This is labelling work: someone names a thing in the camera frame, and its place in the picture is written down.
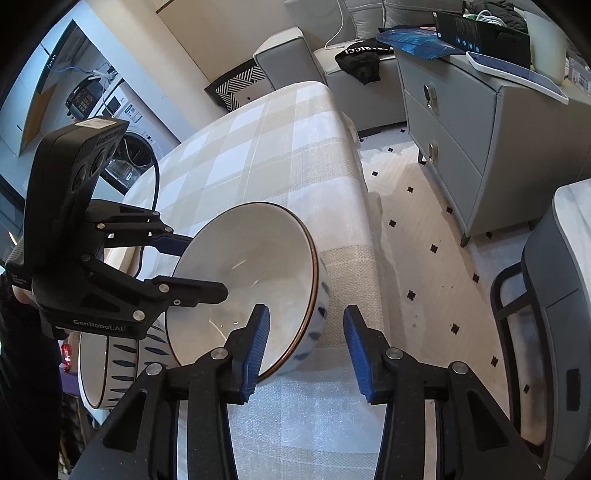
screw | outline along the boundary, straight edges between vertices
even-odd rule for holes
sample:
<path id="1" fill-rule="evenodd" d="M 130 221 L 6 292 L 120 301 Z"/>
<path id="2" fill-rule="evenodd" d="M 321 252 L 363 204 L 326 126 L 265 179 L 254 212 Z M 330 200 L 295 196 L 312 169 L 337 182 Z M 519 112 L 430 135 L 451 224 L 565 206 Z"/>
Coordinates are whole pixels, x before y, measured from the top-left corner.
<path id="1" fill-rule="evenodd" d="M 158 375 L 162 371 L 162 365 L 160 364 L 149 364 L 146 367 L 146 373 L 148 375 Z"/>
<path id="2" fill-rule="evenodd" d="M 391 360 L 400 360 L 402 358 L 402 350 L 400 348 L 388 348 L 386 356 Z"/>
<path id="3" fill-rule="evenodd" d="M 228 356 L 228 351 L 224 347 L 214 348 L 212 350 L 212 358 L 214 360 L 223 360 Z"/>
<path id="4" fill-rule="evenodd" d="M 458 375 L 464 375 L 468 373 L 468 366 L 464 362 L 453 362 L 452 368 Z"/>

red object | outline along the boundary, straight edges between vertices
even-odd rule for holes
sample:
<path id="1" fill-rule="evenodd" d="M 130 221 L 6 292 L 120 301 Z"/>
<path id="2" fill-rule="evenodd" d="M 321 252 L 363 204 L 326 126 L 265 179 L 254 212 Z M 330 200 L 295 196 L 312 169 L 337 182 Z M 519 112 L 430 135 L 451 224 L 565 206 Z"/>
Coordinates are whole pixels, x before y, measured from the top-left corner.
<path id="1" fill-rule="evenodd" d="M 68 373 L 72 367 L 72 346 L 66 341 L 61 344 L 61 359 L 64 372 Z"/>

beige plaid tablecloth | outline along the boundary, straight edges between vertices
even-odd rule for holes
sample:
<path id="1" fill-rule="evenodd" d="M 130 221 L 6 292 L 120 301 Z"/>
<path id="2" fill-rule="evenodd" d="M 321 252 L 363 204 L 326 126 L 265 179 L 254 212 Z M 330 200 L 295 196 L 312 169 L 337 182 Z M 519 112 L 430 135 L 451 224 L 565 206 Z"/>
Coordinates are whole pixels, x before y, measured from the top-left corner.
<path id="1" fill-rule="evenodd" d="M 385 410 L 360 395 L 342 326 L 351 303 L 370 327 L 383 330 L 386 316 L 358 142 L 328 88 L 305 82 L 229 113 L 160 162 L 157 209 L 175 232 L 193 236 L 241 203 L 278 203 L 306 224 L 330 277 L 319 347 L 298 371 L 257 387 L 247 405 L 229 406 L 241 479 L 374 477 Z M 125 203 L 149 207 L 153 191 L 151 170 Z M 147 248 L 140 278 L 170 275 L 176 261 Z M 181 471 L 184 442 L 181 434 Z"/>

chair armrest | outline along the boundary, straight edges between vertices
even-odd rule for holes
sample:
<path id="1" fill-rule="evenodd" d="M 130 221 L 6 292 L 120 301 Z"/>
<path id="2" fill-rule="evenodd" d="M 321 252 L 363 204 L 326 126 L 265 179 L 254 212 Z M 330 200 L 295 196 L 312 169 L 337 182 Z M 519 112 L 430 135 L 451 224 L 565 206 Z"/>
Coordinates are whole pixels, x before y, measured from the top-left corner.
<path id="1" fill-rule="evenodd" d="M 309 80 L 326 84 L 304 34 L 297 27 L 269 37 L 253 58 L 275 90 Z"/>

black clothing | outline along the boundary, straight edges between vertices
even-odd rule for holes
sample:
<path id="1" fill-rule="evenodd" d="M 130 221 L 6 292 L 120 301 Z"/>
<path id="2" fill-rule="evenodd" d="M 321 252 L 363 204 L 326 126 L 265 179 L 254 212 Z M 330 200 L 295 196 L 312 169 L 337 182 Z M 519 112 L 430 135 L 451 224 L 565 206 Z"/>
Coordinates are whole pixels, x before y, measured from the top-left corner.
<path id="1" fill-rule="evenodd" d="M 514 30 L 527 33 L 527 23 L 525 19 L 513 10 L 513 4 L 506 0 L 474 0 L 469 5 L 470 13 L 479 14 L 483 10 L 488 10 L 491 15 L 499 17 L 505 25 Z"/>
<path id="2" fill-rule="evenodd" d="M 0 477 L 57 478 L 61 355 L 41 333 L 38 311 L 0 275 Z"/>
<path id="3" fill-rule="evenodd" d="M 391 55 L 394 47 L 375 38 L 353 43 L 345 51 L 335 55 L 336 63 L 343 72 L 353 75 L 364 85 L 379 82 L 379 57 Z"/>

